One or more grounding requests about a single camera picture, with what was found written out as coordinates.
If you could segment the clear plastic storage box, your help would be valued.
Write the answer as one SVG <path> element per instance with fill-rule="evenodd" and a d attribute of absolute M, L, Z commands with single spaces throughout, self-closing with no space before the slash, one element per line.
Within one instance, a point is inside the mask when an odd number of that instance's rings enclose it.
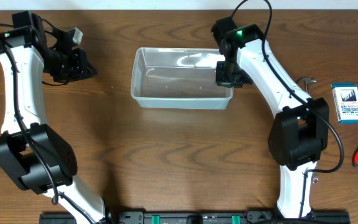
<path fill-rule="evenodd" d="M 224 110 L 233 88 L 217 86 L 217 49 L 141 47 L 135 53 L 131 97 L 143 108 Z"/>

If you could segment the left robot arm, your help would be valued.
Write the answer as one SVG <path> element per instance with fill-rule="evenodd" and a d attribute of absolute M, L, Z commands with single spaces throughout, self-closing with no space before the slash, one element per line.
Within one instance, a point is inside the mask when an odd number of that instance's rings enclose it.
<path fill-rule="evenodd" d="M 21 190 L 49 197 L 73 223 L 111 223 L 104 199 L 78 177 L 73 148 L 54 131 L 45 112 L 43 75 L 55 86 L 96 75 L 80 47 L 82 32 L 44 29 L 46 20 L 22 11 L 0 33 L 5 114 L 0 135 L 0 167 Z M 48 45 L 47 35 L 55 38 Z"/>

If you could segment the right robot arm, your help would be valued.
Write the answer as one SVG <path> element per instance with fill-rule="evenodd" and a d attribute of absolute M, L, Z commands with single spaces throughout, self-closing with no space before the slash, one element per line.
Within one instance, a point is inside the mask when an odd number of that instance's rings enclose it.
<path fill-rule="evenodd" d="M 229 16 L 217 20 L 211 33 L 224 56 L 216 65 L 216 84 L 226 88 L 254 84 L 272 112 L 268 148 L 280 165 L 279 214 L 307 217 L 311 212 L 311 171 L 327 147 L 328 128 L 323 122 L 329 115 L 327 102 L 312 99 L 291 79 L 257 25 L 238 27 Z M 313 111 L 320 112 L 322 118 Z"/>

